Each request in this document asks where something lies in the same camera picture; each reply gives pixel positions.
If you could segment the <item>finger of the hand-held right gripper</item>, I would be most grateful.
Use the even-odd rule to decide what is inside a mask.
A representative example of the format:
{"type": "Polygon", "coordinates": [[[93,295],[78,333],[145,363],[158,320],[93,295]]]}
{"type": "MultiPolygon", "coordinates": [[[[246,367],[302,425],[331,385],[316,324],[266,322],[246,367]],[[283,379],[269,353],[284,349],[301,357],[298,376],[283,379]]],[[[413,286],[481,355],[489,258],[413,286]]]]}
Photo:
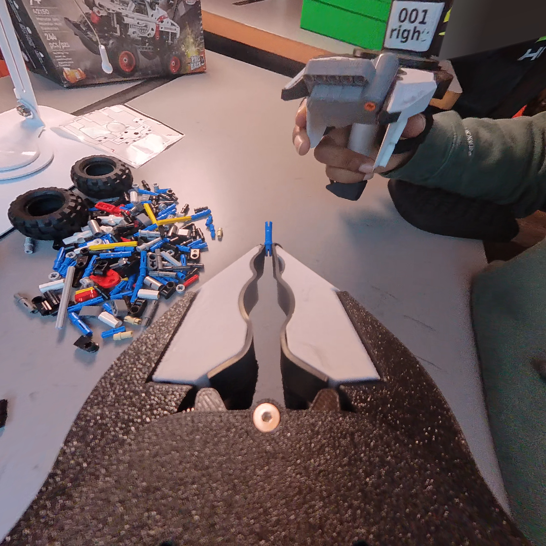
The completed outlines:
{"type": "Polygon", "coordinates": [[[374,168],[385,167],[410,117],[421,113],[436,92],[437,83],[432,72],[403,71],[397,78],[389,97],[379,113],[380,126],[386,133],[380,145],[374,168]]]}

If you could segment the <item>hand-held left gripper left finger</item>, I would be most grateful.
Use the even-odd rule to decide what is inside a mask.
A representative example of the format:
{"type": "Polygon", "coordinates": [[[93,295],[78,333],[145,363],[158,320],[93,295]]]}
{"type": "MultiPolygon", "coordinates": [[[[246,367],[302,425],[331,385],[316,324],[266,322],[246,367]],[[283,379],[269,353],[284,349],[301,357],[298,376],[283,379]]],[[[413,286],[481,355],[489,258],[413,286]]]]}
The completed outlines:
{"type": "Polygon", "coordinates": [[[249,313],[265,250],[258,245],[197,291],[154,371],[154,381],[214,388],[226,406],[250,406],[258,365],[249,313]]]}

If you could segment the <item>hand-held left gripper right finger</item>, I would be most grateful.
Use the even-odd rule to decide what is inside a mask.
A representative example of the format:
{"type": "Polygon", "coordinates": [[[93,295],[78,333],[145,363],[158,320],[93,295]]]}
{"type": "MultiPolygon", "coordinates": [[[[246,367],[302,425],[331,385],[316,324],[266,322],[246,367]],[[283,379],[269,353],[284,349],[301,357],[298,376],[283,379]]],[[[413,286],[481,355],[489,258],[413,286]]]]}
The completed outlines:
{"type": "Polygon", "coordinates": [[[274,246],[281,327],[284,401],[310,404],[324,388],[380,379],[365,344],[347,314],[338,289],[274,246]]]}

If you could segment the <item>grey motor block assembly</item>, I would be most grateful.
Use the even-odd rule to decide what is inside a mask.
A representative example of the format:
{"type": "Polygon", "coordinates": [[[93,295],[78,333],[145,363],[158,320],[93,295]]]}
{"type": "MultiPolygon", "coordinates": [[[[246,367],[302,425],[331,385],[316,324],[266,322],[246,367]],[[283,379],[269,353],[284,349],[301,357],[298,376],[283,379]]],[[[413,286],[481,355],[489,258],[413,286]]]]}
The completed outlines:
{"type": "Polygon", "coordinates": [[[349,149],[370,155],[378,116],[398,70],[393,53],[381,53],[374,59],[313,58],[285,85],[281,98],[307,97],[306,130],[311,147],[318,145],[327,127],[351,126],[349,149]]]}

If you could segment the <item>pile of small building bricks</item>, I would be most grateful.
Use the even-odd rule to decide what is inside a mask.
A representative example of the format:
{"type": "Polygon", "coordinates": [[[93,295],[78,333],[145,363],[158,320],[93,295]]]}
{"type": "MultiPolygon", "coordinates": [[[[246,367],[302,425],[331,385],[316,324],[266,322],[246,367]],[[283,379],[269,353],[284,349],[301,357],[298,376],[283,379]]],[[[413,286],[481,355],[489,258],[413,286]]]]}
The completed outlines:
{"type": "MultiPolygon", "coordinates": [[[[92,321],[103,340],[131,340],[134,328],[151,325],[162,301],[194,287],[204,269],[208,241],[221,240],[208,206],[179,204],[171,188],[133,183],[120,197],[84,200],[89,220],[73,235],[51,241],[57,254],[48,280],[33,297],[15,302],[32,315],[56,319],[78,331],[77,349],[99,350],[92,321]]],[[[30,254],[39,240],[25,236],[30,254]]]]}

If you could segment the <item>person's right forearm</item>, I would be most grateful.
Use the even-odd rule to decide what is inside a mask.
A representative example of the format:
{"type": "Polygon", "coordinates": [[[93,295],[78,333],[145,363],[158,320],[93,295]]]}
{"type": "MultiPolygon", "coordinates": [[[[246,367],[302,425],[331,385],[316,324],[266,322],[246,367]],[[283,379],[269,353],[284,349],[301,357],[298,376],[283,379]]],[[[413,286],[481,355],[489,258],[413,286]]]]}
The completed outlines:
{"type": "Polygon", "coordinates": [[[448,111],[433,118],[411,159],[384,177],[509,204],[517,217],[545,205],[545,113],[462,119],[448,111]]]}

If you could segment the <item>grey desk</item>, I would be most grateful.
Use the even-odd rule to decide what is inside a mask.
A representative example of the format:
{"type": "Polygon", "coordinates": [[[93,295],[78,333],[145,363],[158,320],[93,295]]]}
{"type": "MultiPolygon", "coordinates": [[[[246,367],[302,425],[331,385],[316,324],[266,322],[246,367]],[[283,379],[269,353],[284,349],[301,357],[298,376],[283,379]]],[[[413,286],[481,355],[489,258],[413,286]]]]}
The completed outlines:
{"type": "MultiPolygon", "coordinates": [[[[297,155],[291,133],[297,102],[283,102],[288,78],[208,51],[207,72],[183,76],[128,105],[184,133],[135,172],[171,187],[182,203],[208,205],[223,240],[204,254],[202,280],[264,241],[274,241],[348,291],[421,361],[450,404],[475,461],[504,509],[507,495],[490,437],[475,353],[469,286],[487,265],[480,241],[425,233],[392,205],[376,176],[361,199],[325,190],[324,166],[297,155]]],[[[1,538],[43,484],[72,420],[127,343],[77,351],[78,331],[31,315],[15,293],[32,297],[47,281],[55,252],[24,238],[1,240],[1,538]]]]}

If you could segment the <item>person's right hand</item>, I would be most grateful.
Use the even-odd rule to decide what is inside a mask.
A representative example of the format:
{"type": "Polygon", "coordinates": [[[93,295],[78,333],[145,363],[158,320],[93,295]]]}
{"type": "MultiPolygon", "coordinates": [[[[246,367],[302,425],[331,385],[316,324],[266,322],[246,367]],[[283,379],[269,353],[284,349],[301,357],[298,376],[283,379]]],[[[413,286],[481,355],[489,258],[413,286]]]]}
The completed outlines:
{"type": "MultiPolygon", "coordinates": [[[[295,126],[292,140],[301,156],[310,151],[310,139],[306,132],[306,99],[303,99],[295,116],[295,126]]],[[[374,159],[347,147],[350,127],[335,128],[322,138],[314,149],[314,157],[325,165],[325,173],[331,180],[339,183],[356,183],[373,178],[374,174],[386,173],[402,167],[408,162],[415,151],[404,154],[393,154],[386,167],[373,168],[374,159]]]]}

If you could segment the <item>green plastic crate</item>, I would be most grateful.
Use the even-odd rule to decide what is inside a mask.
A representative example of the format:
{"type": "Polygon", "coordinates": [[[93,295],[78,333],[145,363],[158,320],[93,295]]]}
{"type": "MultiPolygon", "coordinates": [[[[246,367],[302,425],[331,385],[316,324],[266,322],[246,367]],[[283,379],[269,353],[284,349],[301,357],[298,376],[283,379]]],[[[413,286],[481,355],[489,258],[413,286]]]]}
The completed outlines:
{"type": "Polygon", "coordinates": [[[304,30],[380,50],[392,1],[303,1],[304,30]]]}

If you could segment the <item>wood-edged table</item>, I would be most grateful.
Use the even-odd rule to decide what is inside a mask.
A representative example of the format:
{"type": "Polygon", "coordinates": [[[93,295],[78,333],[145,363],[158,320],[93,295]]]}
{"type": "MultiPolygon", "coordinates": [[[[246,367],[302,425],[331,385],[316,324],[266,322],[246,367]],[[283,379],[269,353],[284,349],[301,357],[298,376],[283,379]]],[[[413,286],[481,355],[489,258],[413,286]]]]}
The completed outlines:
{"type": "Polygon", "coordinates": [[[313,57],[355,46],[300,28],[302,1],[201,1],[206,49],[295,76],[313,57]]]}

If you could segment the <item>person's torso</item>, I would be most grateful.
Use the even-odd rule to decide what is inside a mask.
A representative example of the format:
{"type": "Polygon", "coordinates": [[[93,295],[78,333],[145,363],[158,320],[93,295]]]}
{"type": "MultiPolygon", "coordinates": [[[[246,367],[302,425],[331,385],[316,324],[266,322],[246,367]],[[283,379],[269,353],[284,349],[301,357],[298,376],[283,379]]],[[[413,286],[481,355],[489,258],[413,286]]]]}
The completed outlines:
{"type": "Polygon", "coordinates": [[[511,511],[545,545],[545,246],[476,276],[472,320],[511,511]]]}

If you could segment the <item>black toy tyre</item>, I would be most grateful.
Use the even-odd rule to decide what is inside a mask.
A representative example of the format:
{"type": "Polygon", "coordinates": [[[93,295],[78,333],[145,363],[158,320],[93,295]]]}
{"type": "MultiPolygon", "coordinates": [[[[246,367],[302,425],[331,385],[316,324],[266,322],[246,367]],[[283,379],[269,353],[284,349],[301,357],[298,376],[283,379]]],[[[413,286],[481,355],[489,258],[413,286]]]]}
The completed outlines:
{"type": "Polygon", "coordinates": [[[79,195],[56,187],[38,188],[19,195],[8,210],[11,224],[36,240],[62,240],[85,227],[88,208],[79,195]]]}
{"type": "Polygon", "coordinates": [[[71,168],[71,179],[81,193],[98,200],[120,197],[130,191],[133,184],[130,167],[106,155],[78,160],[71,168]]]}

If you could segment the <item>clear sticker sheet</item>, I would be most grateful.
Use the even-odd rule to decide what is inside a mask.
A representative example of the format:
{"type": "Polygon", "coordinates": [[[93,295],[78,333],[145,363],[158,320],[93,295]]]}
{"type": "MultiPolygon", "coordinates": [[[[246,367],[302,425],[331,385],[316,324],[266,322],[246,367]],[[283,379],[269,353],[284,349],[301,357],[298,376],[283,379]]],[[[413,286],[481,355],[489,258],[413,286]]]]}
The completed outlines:
{"type": "Polygon", "coordinates": [[[124,105],[84,114],[53,130],[117,157],[131,167],[141,167],[184,136],[124,105]]]}

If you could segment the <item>toy truck box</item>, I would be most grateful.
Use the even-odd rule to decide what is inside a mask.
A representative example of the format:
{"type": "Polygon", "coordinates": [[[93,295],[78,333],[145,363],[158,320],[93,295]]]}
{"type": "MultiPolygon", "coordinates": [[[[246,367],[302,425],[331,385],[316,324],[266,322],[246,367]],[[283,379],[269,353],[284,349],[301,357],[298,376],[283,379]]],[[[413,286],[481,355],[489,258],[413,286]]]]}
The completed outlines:
{"type": "Polygon", "coordinates": [[[29,71],[64,87],[206,71],[200,1],[7,1],[29,71]]]}

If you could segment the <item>white book stand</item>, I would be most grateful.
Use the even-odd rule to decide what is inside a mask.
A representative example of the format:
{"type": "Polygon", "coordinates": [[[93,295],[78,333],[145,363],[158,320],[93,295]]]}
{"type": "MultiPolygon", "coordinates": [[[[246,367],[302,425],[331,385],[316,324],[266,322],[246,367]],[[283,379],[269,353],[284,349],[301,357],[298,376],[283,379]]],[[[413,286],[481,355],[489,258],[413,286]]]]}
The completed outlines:
{"type": "Polygon", "coordinates": [[[1,113],[1,234],[11,229],[10,203],[39,183],[68,187],[68,162],[99,151],[63,132],[75,117],[40,107],[24,64],[6,1],[1,1],[1,50],[13,82],[17,107],[1,113]]]}

